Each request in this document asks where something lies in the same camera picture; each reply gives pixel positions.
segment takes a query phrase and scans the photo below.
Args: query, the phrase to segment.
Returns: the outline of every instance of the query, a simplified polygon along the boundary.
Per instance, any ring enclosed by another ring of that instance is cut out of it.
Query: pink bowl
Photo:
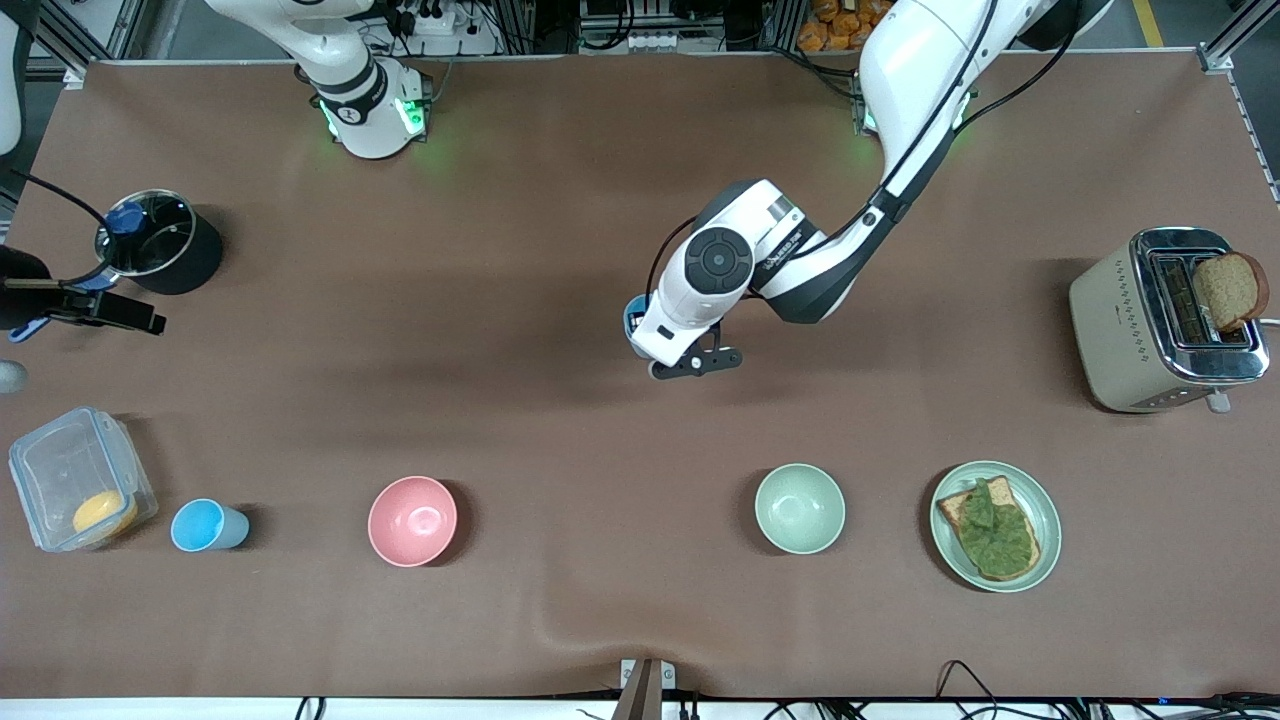
[[[387,486],[369,510],[369,542],[397,568],[435,560],[458,529],[458,507],[439,480],[401,478]]]

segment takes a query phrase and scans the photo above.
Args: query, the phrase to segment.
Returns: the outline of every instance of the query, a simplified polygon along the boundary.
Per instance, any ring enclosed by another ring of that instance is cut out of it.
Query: brown table
[[[983,99],[1042,61],[1002,58]],[[229,252],[198,292],[150,297],[163,338],[54,327],[4,350],[32,382],[0,398],[0,442],[113,413],[161,510],[110,550],[46,555],[0,492],[0,694],[558,693],[637,655],[737,696],[928,694],[951,657],[1001,694],[1275,688],[1280,383],[1226,416],[1102,413],[1066,305],[1151,225],[1280,268],[1225,78],[1190,54],[1066,58],[956,143],[829,322],[745,304],[741,369],[658,383],[620,319],[667,232],[751,177],[833,229],[876,143],[780,59],[453,72],[430,141],[378,163],[326,141],[287,67],[95,67],[64,95],[40,176],[100,208],[178,190]],[[12,242],[65,275],[90,233],[32,188]],[[1032,592],[961,585],[923,529],[940,475],[983,457],[1061,512]],[[769,551],[750,515],[792,460],[850,506],[812,557]],[[438,566],[397,570],[365,518],[417,473],[448,480],[465,528]],[[170,546],[200,496],[250,506],[247,550]]]

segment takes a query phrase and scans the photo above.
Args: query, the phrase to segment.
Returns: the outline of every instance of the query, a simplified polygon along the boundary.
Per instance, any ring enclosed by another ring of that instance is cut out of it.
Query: toaster control panel
[[[1155,397],[1148,397],[1133,404],[1134,410],[1167,410],[1170,407],[1178,407],[1179,405],[1187,405],[1193,400],[1199,400],[1208,393],[1213,392],[1213,388],[1207,386],[1185,386],[1175,387],[1166,392],[1162,392]]]

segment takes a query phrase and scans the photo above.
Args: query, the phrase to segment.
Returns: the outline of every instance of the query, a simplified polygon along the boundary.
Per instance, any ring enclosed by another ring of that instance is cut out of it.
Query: toaster
[[[1220,333],[1196,297],[1196,265],[1230,245],[1201,228],[1152,228],[1071,283],[1071,322],[1089,389],[1120,413],[1158,413],[1262,377],[1271,359],[1256,320]]]

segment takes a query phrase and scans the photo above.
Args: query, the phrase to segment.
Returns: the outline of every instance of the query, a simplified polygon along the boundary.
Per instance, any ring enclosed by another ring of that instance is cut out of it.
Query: bowl
[[[845,529],[845,496],[827,473],[792,462],[760,482],[755,521],[780,550],[794,555],[822,552]]]
[[[960,547],[960,538],[956,537],[951,524],[938,509],[940,500],[973,489],[979,479],[989,480],[998,475],[1009,478],[1009,489],[1014,492],[1014,500],[1030,520],[1032,532],[1036,533],[1036,541],[1041,546],[1041,557],[1036,565],[1012,580],[983,578],[978,573],[978,566]],[[1057,509],[1053,507],[1048,493],[1025,471],[995,460],[965,462],[942,478],[937,489],[933,491],[933,500],[929,501],[929,529],[942,560],[955,570],[955,574],[966,583],[991,592],[1023,592],[1041,584],[1053,571],[1057,557],[1062,552],[1062,523],[1059,520]]]
[[[448,488],[412,475],[387,486],[369,510],[369,542],[397,568],[435,560],[458,529],[458,507]]]

